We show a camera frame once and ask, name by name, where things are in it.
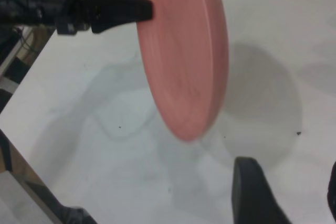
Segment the table surface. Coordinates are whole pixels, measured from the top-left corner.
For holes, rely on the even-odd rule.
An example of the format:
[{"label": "table surface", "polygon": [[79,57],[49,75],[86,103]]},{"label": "table surface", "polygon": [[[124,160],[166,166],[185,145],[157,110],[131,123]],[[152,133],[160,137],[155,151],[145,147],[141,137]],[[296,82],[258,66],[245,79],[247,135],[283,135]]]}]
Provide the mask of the table surface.
[{"label": "table surface", "polygon": [[156,110],[135,24],[53,35],[0,128],[64,205],[98,223],[232,223],[242,155],[260,162],[293,223],[334,223],[335,0],[223,1],[225,105],[194,144],[177,140]]}]

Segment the black cable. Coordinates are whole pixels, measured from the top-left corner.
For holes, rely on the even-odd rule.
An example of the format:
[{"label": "black cable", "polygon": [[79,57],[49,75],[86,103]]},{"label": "black cable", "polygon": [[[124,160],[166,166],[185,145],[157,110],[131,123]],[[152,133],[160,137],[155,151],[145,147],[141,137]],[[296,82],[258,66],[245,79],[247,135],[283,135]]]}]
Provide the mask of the black cable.
[{"label": "black cable", "polygon": [[16,32],[20,35],[20,42],[21,42],[21,46],[26,49],[27,51],[31,51],[37,55],[40,54],[39,51],[35,50],[33,47],[31,47],[28,42],[26,41],[25,37],[23,36],[22,30],[19,28],[14,28],[16,30]]},{"label": "black cable", "polygon": [[21,35],[20,40],[21,40],[22,47],[23,47],[24,49],[26,49],[27,51],[31,51],[31,52],[33,52],[33,53],[35,53],[35,54],[37,54],[37,55],[40,54],[40,52],[36,51],[34,48],[32,48],[32,47],[28,44],[28,42],[27,42],[26,39],[23,37],[23,35]]}]

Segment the black object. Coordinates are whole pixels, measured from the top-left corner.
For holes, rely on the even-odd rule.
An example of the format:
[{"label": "black object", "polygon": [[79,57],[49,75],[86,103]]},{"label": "black object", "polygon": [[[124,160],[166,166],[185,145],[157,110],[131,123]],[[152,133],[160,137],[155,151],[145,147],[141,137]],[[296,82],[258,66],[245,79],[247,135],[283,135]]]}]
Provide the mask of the black object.
[{"label": "black object", "polygon": [[9,148],[9,141],[6,135],[2,132],[2,130],[0,130],[0,148],[5,163],[5,169],[12,172],[13,167],[12,167],[12,158],[10,155],[11,150]]},{"label": "black object", "polygon": [[[6,104],[9,102],[11,99],[12,94],[0,89],[0,113],[3,111],[5,108]],[[11,158],[11,150],[9,148],[9,140],[7,136],[0,130],[0,149],[2,151],[2,156],[4,159],[5,163],[5,169],[12,172],[13,167],[12,167],[12,158]]]},{"label": "black object", "polygon": [[45,186],[31,182],[26,184],[48,206],[54,215],[64,224],[97,224],[90,214],[83,208],[63,206],[52,192]]},{"label": "black object", "polygon": [[20,59],[14,58],[12,64],[7,69],[5,77],[20,84],[30,70],[30,66],[24,64]]},{"label": "black object", "polygon": [[336,163],[332,167],[329,187],[328,187],[328,205],[334,220],[336,221]]},{"label": "black object", "polygon": [[290,224],[253,158],[235,160],[232,206],[235,224]]},{"label": "black object", "polygon": [[56,26],[62,35],[75,35],[90,26],[98,34],[150,19],[150,0],[0,0],[0,24]]},{"label": "black object", "polygon": [[20,35],[13,29],[0,26],[0,65],[4,62],[19,40]]}]

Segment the pink frisbee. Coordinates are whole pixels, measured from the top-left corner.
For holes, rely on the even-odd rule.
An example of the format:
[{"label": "pink frisbee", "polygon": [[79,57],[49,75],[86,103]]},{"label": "pink frisbee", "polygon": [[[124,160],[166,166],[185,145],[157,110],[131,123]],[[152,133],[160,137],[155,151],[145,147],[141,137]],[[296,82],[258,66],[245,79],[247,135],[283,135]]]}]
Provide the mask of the pink frisbee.
[{"label": "pink frisbee", "polygon": [[191,141],[221,108],[228,76],[222,0],[151,0],[154,18],[138,23],[145,72],[169,129]]}]

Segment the robotic arm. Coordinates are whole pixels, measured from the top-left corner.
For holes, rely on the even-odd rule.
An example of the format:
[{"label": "robotic arm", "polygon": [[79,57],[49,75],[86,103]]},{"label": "robotic arm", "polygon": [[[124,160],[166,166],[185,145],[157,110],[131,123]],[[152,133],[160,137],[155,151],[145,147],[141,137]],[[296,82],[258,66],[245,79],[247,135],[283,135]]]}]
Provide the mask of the robotic arm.
[{"label": "robotic arm", "polygon": [[55,26],[60,35],[150,19],[150,0],[0,0],[0,25]]}]

